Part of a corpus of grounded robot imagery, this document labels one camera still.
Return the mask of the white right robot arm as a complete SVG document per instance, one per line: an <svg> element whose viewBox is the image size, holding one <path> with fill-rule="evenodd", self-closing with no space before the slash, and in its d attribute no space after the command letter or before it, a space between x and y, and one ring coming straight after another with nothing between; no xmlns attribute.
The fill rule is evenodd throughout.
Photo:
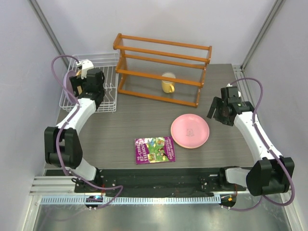
<svg viewBox="0 0 308 231"><path fill-rule="evenodd" d="M288 192L295 168L292 158L283 157L270 142L254 107L250 102L242 101L236 86L228 85L220 92L220 97L214 97L207 117L238 128L250 149L254 165L251 169L222 167L218 186L228 190L237 184L247 188L253 196Z"/></svg>

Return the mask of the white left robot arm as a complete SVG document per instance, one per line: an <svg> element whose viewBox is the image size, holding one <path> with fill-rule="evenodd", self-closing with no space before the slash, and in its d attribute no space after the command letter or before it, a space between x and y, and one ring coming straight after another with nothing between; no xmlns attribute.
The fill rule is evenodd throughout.
<svg viewBox="0 0 308 231"><path fill-rule="evenodd" d="M71 80L81 88L73 110L55 127L44 131L45 161L61 167L65 174L71 171L75 176L86 180L86 187L92 192L102 188L96 167L83 158L79 133L89 117L94 114L105 96L104 74L98 68L87 71L86 78Z"/></svg>

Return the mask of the purple plate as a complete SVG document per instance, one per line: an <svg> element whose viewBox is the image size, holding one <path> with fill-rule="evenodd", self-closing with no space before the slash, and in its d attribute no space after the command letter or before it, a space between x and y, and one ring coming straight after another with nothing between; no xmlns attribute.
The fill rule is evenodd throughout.
<svg viewBox="0 0 308 231"><path fill-rule="evenodd" d="M70 79L75 76L76 76L76 72L74 70L69 70L65 74L64 79L63 79L63 86L67 89L67 91L64 90L64 94L71 104L75 104L75 100L74 100L75 97L74 97L73 87L72 87Z"/></svg>

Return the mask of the orange plate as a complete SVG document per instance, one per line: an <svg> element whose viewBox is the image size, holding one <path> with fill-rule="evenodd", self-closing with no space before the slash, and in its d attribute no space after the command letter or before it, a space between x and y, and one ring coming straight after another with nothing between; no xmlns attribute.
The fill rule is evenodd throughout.
<svg viewBox="0 0 308 231"><path fill-rule="evenodd" d="M82 92L82 79L81 79L81 72L82 70L79 69L76 73L76 79L75 79L75 95L79 96Z"/></svg>

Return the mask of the yellow plate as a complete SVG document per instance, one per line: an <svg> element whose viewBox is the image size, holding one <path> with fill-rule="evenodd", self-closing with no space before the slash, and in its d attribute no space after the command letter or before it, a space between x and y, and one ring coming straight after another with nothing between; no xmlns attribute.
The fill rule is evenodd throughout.
<svg viewBox="0 0 308 231"><path fill-rule="evenodd" d="M207 141L209 128L171 128L171 136L176 144L186 149L195 149Z"/></svg>

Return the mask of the pink plate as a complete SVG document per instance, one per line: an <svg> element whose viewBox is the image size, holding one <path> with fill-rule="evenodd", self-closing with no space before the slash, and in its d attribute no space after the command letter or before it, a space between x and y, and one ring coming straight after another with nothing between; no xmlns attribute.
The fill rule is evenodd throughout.
<svg viewBox="0 0 308 231"><path fill-rule="evenodd" d="M171 124L170 132L173 140L187 149L202 146L210 135L207 122L195 114L183 114L177 117Z"/></svg>

